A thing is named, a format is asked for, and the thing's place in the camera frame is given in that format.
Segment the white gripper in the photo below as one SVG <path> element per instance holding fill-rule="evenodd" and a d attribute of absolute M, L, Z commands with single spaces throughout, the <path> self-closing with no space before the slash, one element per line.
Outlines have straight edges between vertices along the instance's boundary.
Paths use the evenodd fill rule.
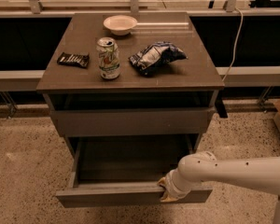
<path fill-rule="evenodd" d="M 201 177 L 186 169 L 176 168 L 158 181 L 160 187 L 165 188 L 161 196 L 162 203 L 176 202 L 184 199 L 196 183 L 201 182 Z"/>

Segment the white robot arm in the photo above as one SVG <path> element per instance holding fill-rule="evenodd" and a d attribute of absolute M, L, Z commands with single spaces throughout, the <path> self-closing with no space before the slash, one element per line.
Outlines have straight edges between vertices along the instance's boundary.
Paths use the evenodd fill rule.
<path fill-rule="evenodd" d="M 158 181 L 164 188 L 161 201 L 184 199 L 195 184 L 207 181 L 277 195 L 273 224 L 280 224 L 280 157 L 220 161 L 209 151 L 187 155 Z"/>

